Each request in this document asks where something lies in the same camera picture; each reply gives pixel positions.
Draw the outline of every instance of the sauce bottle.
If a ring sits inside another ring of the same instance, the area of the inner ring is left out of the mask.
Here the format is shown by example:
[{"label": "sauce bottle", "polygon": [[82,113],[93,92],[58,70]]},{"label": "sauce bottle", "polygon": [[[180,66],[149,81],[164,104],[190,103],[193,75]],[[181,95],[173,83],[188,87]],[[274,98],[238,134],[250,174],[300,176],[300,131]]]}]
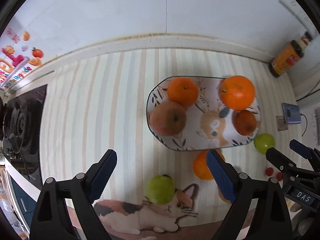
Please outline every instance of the sauce bottle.
[{"label": "sauce bottle", "polygon": [[284,72],[288,71],[303,56],[305,48],[312,41],[312,37],[308,32],[299,40],[292,40],[290,43],[275,57],[269,64],[269,69],[274,77],[280,77]]}]

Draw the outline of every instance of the colorful poster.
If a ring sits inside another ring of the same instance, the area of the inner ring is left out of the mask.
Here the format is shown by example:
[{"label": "colorful poster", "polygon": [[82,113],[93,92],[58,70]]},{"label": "colorful poster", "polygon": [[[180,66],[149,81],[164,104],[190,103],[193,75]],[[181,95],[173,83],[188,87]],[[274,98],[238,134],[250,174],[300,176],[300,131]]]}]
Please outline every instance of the colorful poster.
[{"label": "colorful poster", "polygon": [[7,27],[0,38],[0,90],[7,91],[42,65],[44,53],[32,45],[28,31]]}]

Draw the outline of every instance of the green apple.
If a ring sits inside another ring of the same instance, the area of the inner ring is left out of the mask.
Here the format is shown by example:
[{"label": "green apple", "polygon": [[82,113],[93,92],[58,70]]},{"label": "green apple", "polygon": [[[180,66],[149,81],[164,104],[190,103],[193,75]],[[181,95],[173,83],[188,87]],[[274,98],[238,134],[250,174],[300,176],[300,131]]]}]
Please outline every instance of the green apple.
[{"label": "green apple", "polygon": [[156,176],[147,185],[147,198],[153,204],[167,204],[175,194],[173,180],[169,176]]},{"label": "green apple", "polygon": [[261,154],[266,154],[267,150],[276,146],[274,137],[269,133],[262,133],[254,139],[254,146]]}]

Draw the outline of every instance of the cabinet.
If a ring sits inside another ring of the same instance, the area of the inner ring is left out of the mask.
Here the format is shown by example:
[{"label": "cabinet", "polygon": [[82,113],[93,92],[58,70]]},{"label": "cabinet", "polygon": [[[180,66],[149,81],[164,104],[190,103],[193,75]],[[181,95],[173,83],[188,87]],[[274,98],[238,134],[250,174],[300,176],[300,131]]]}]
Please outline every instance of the cabinet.
[{"label": "cabinet", "polygon": [[31,227],[31,221],[33,216],[33,211],[36,207],[36,201],[33,200],[15,181],[11,178],[12,187],[14,190],[14,194],[16,195],[16,199],[18,205],[20,207],[21,213],[24,216],[27,224]]}]

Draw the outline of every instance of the black cooktop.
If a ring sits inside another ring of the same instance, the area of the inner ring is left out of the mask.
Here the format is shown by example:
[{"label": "black cooktop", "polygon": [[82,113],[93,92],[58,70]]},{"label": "black cooktop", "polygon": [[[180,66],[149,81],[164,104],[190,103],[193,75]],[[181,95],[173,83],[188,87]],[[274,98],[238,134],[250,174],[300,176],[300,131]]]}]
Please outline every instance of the black cooktop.
[{"label": "black cooktop", "polygon": [[4,108],[3,149],[12,166],[38,189],[40,124],[47,85],[8,101]]}]

